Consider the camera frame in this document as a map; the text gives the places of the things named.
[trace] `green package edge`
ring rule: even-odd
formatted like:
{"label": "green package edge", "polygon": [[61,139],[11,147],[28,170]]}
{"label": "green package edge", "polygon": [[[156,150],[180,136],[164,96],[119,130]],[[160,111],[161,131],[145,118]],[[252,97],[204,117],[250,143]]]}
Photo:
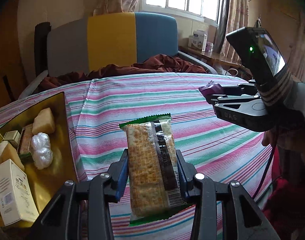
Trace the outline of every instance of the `green package edge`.
{"label": "green package edge", "polygon": [[[125,122],[119,125],[119,127],[122,129],[124,126],[128,125],[128,124],[140,124],[140,123],[145,123],[145,122],[152,122],[152,121],[156,121],[156,120],[165,120],[165,119],[171,119],[171,114],[155,114],[155,115],[150,115],[150,116],[146,116],[146,117],[142,117],[130,122]],[[129,226],[130,227],[134,227],[134,226],[139,226],[142,224],[146,224],[149,222],[154,222],[154,221],[158,221],[158,220],[165,220],[168,219],[172,216],[174,216],[175,214],[179,213],[180,211],[192,206],[193,204],[185,204],[185,205],[181,205],[181,206],[176,206],[173,208],[169,208],[167,210],[165,210],[164,212],[161,213],[157,213],[157,214],[153,214],[147,217],[142,217],[142,218],[138,218],[136,220],[132,220],[129,222]]]}

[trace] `yellow tray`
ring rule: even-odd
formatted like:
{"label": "yellow tray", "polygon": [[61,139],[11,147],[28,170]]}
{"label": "yellow tray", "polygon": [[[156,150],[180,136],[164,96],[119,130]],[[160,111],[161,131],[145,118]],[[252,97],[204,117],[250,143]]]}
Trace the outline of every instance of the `yellow tray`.
{"label": "yellow tray", "polygon": [[56,131],[49,134],[51,150],[54,153],[53,162],[48,168],[42,170],[38,170],[34,163],[24,164],[32,197],[39,213],[66,180],[77,181],[70,148],[64,92],[55,94],[29,107],[0,128],[1,142],[6,132],[14,130],[20,132],[24,126],[33,123],[42,109],[48,107],[54,115],[56,124]]}

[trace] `device screen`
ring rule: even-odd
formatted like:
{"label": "device screen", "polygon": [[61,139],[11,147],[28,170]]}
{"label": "device screen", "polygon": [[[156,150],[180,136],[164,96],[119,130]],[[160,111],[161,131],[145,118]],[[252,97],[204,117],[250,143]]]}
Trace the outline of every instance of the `device screen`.
{"label": "device screen", "polygon": [[258,47],[275,76],[285,65],[285,61],[275,43],[267,34],[256,35]]}

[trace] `plastic wrapper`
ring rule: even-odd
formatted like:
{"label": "plastic wrapper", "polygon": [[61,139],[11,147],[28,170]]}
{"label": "plastic wrapper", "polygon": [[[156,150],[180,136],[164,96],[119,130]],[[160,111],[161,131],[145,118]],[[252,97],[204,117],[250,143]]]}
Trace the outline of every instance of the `plastic wrapper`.
{"label": "plastic wrapper", "polygon": [[38,170],[47,168],[53,160],[53,152],[50,148],[50,139],[46,133],[38,133],[31,139],[33,148],[32,158]]}
{"label": "plastic wrapper", "polygon": [[120,125],[128,144],[130,225],[166,219],[186,207],[170,121],[171,115],[163,114]]}

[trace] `yellow headboard panel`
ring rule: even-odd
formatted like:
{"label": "yellow headboard panel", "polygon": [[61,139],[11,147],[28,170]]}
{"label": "yellow headboard panel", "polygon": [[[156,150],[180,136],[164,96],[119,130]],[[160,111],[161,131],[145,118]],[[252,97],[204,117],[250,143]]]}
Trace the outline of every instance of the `yellow headboard panel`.
{"label": "yellow headboard panel", "polygon": [[137,62],[134,13],[114,13],[88,18],[89,71],[109,64],[130,66]]}

